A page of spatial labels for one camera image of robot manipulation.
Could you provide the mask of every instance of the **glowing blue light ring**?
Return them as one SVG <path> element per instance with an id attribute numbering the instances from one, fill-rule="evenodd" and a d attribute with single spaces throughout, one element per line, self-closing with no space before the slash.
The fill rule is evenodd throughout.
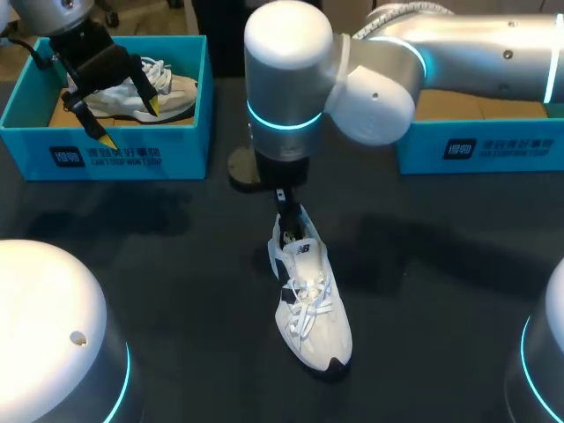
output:
<path id="1" fill-rule="evenodd" d="M 548 412 L 548 414 L 550 414 L 551 417 L 553 419 L 555 419 L 558 423 L 564 423 L 556 415 L 556 413 L 551 410 L 551 408 L 548 406 L 548 404 L 545 402 L 545 400 L 538 393 L 537 388 L 535 388 L 535 385 L 533 384 L 532 379 L 529 376 L 529 371 L 527 370 L 527 365 L 525 364 L 525 347 L 524 347 L 524 345 L 525 345 L 525 331 L 527 331 L 527 325 L 529 324 L 530 319 L 531 319 L 530 317 L 527 319 L 527 323 L 525 324 L 525 327 L 523 328 L 523 335 L 521 335 L 521 363 L 523 364 L 523 371 L 525 373 L 525 377 L 527 378 L 527 382 L 529 383 L 529 386 L 531 386 L 532 393 L 535 394 L 535 397 L 537 397 L 537 400 L 545 408 L 546 412 Z"/>
<path id="2" fill-rule="evenodd" d="M 310 120 L 308 120 L 307 122 L 304 122 L 304 123 L 300 123 L 299 125 L 277 125 L 276 123 L 271 123 L 271 122 L 265 121 L 262 117 L 257 115 L 255 113 L 255 110 L 253 110 L 253 108 L 250 106 L 250 103 L 249 103 L 248 100 L 247 100 L 247 107 L 249 108 L 249 112 L 253 115 L 253 117 L 255 119 L 257 119 L 264 126 L 268 126 L 269 128 L 273 128 L 274 130 L 301 130 L 302 128 L 305 128 L 306 126 L 309 126 L 312 123 L 315 123 L 315 121 L 317 121 L 317 119 L 319 119 L 321 117 L 321 115 L 323 114 L 323 113 L 320 113 L 319 115 L 315 116 L 313 119 L 310 119 Z"/>
<path id="3" fill-rule="evenodd" d="M 564 15 L 559 13 L 556 15 L 556 28 L 561 29 L 564 27 Z M 559 34 L 555 35 L 555 40 L 558 40 Z M 558 69 L 558 61 L 560 60 L 560 44 L 553 46 L 553 52 L 550 57 L 550 68 L 548 69 L 548 80 L 546 81 L 545 99 L 544 103 L 550 103 L 553 98 L 554 80 L 556 79 L 556 70 Z"/>
<path id="4" fill-rule="evenodd" d="M 127 370 L 125 372 L 125 380 L 123 381 L 122 392 L 120 393 L 120 396 L 117 398 L 117 401 L 115 402 L 114 408 L 109 413 L 109 415 L 106 417 L 106 419 L 103 421 L 103 423 L 109 423 L 110 420 L 114 418 L 115 414 L 117 413 L 117 409 L 120 408 L 120 404 L 122 403 L 123 397 L 125 396 L 125 391 L 127 390 L 127 385 L 130 382 L 130 370 L 131 370 L 130 348 L 127 346 L 127 343 L 125 344 L 125 350 L 127 352 Z"/>
<path id="5" fill-rule="evenodd" d="M 387 41 L 387 42 L 391 42 L 393 44 L 397 44 L 398 46 L 402 46 L 402 47 L 407 48 L 421 62 L 421 66 L 423 66 L 423 78 L 427 77 L 427 64 L 425 63 L 425 59 L 423 58 L 421 53 L 414 46 L 412 46 L 409 42 L 400 40 L 399 38 L 396 38 L 396 37 L 388 37 L 388 36 L 384 36 L 384 35 L 378 36 L 378 37 L 372 37 L 369 40 L 370 41 Z"/>

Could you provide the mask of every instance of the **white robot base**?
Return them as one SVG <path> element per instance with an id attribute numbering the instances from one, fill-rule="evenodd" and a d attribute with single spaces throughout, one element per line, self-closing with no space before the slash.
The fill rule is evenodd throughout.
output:
<path id="1" fill-rule="evenodd" d="M 0 423 L 139 423 L 141 384 L 94 275 L 35 241 L 0 241 Z"/>
<path id="2" fill-rule="evenodd" d="M 564 422 L 564 261 L 524 324 L 505 377 L 513 423 Z"/>

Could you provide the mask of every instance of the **new balance logo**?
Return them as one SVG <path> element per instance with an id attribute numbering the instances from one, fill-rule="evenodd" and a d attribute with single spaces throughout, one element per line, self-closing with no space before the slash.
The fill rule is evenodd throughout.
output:
<path id="1" fill-rule="evenodd" d="M 309 251 L 309 244 L 304 244 L 301 247 L 298 248 L 298 253 L 297 254 L 301 254 L 301 253 L 307 253 Z"/>

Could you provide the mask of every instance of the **shoe tongue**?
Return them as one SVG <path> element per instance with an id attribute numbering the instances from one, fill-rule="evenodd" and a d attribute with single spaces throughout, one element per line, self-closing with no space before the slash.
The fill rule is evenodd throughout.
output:
<path id="1" fill-rule="evenodd" d="M 321 246 L 316 239 L 294 241 L 284 247 L 284 252 L 293 255 L 298 278 L 319 279 L 321 271 Z"/>

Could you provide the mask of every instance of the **logo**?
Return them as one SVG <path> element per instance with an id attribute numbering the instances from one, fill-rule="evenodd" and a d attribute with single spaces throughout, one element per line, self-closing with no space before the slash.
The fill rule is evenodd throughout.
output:
<path id="1" fill-rule="evenodd" d="M 301 254 L 301 253 L 307 253 L 309 251 L 309 244 L 304 244 L 301 247 L 298 248 L 298 253 L 297 254 Z"/>
<path id="2" fill-rule="evenodd" d="M 466 160 L 472 157 L 475 147 L 475 138 L 450 139 L 442 158 L 444 160 Z"/>
<path id="3" fill-rule="evenodd" d="M 77 147 L 49 147 L 58 167 L 84 167 L 85 161 Z"/>

